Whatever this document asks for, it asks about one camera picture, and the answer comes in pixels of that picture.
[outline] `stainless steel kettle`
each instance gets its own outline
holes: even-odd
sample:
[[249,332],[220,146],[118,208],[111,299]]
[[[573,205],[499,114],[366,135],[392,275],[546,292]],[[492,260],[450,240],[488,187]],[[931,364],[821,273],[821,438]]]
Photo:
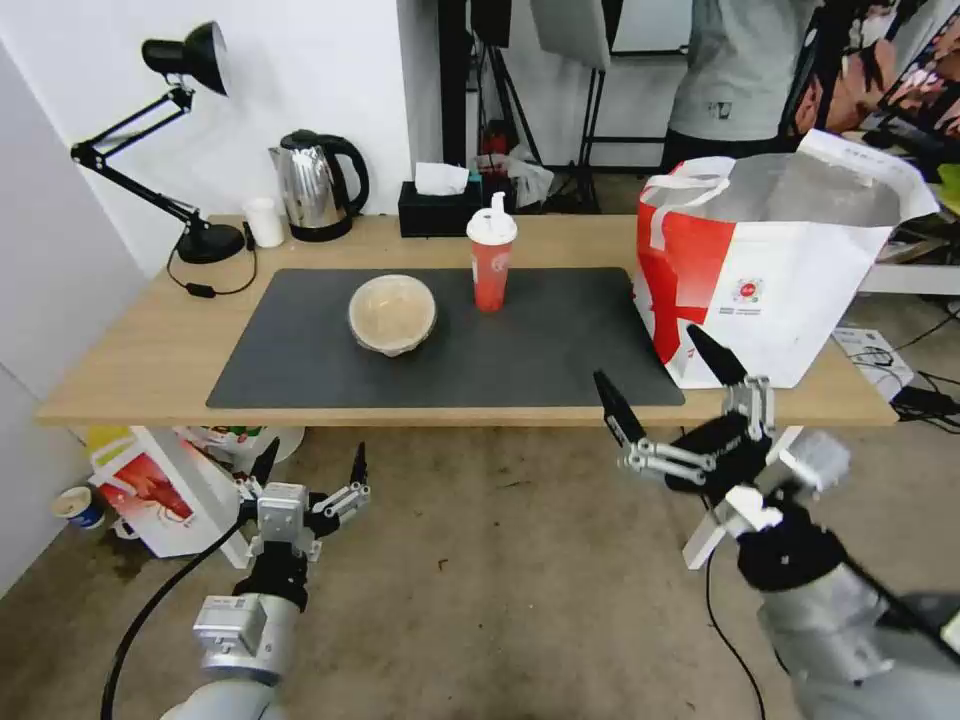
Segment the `stainless steel kettle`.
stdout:
[[[346,234],[370,194],[370,178],[363,156],[338,135],[297,130],[269,149],[287,208],[290,232],[298,240],[323,242]],[[353,199],[337,155],[353,162],[360,192]]]

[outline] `white cup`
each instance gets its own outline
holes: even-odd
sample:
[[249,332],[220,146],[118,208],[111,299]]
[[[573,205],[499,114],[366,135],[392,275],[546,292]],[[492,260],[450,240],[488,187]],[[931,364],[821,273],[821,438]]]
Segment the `white cup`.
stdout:
[[251,198],[243,204],[243,214],[259,247],[277,247],[283,242],[283,224],[273,198]]

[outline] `wooden table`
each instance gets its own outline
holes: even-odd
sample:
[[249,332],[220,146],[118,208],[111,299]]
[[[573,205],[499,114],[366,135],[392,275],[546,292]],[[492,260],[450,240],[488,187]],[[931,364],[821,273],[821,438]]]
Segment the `wooden table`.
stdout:
[[[634,271],[633,216],[531,216],[519,217],[517,222],[515,267]],[[43,403],[37,413],[40,422],[131,426],[184,500],[195,511],[206,513],[220,532],[230,527],[237,509],[225,507],[214,496],[171,426],[599,426],[602,422],[599,399],[596,407],[561,408],[208,408],[207,396],[277,270],[470,266],[465,238],[404,239],[394,217],[360,218],[343,239],[322,244],[290,241],[258,256],[260,271],[253,285],[238,295],[215,300],[191,297],[161,273]],[[174,272],[184,282],[224,290],[246,282],[250,269],[251,259],[244,253],[206,267],[177,263]],[[722,395],[721,390],[688,391],[681,406],[636,407],[634,411],[647,426],[698,425],[718,414]],[[780,427],[892,425],[896,421],[890,406],[832,341],[795,389],[777,392],[776,409]],[[702,558],[722,532],[708,515],[685,554]],[[239,533],[223,546],[238,568],[246,566],[247,549]]]

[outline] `black lamp shade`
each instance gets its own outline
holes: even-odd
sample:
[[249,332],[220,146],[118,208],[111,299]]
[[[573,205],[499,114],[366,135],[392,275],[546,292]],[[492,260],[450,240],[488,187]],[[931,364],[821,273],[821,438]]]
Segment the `black lamp shade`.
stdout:
[[146,40],[141,48],[147,67],[162,75],[189,75],[220,95],[227,94],[227,48],[220,26],[208,22],[194,28],[183,42]]

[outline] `red and white cup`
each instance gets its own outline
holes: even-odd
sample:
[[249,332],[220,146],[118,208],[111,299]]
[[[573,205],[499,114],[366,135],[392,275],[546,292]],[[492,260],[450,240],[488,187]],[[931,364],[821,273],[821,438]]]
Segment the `red and white cup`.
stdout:
[[490,205],[477,210],[467,224],[473,255],[473,297],[477,309],[483,312],[503,307],[510,250],[517,237],[517,223],[503,211],[503,193],[494,193]]

